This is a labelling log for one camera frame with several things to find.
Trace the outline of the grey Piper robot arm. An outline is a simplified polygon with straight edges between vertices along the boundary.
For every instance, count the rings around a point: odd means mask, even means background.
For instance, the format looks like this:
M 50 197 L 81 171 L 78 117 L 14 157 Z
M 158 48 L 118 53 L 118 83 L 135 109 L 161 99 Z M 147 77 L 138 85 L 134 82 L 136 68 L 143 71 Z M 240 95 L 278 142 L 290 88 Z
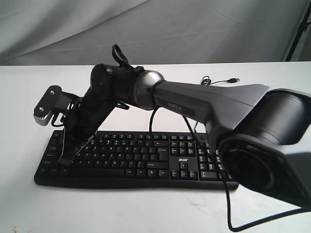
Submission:
M 244 187 L 305 209 L 311 154 L 301 148 L 310 132 L 311 97 L 261 84 L 234 87 L 177 83 L 130 65 L 96 65 L 90 88 L 64 121 L 60 163 L 70 164 L 117 103 L 162 107 L 204 124 L 212 152 Z

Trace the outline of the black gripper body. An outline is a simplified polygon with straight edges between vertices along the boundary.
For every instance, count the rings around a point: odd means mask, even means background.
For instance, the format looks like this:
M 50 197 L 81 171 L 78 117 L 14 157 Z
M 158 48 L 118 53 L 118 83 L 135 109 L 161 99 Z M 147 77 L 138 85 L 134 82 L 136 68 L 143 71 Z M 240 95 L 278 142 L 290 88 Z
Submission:
M 104 99 L 93 92 L 87 92 L 77 99 L 64 119 L 65 145 L 81 146 L 86 143 L 113 109 L 114 99 Z

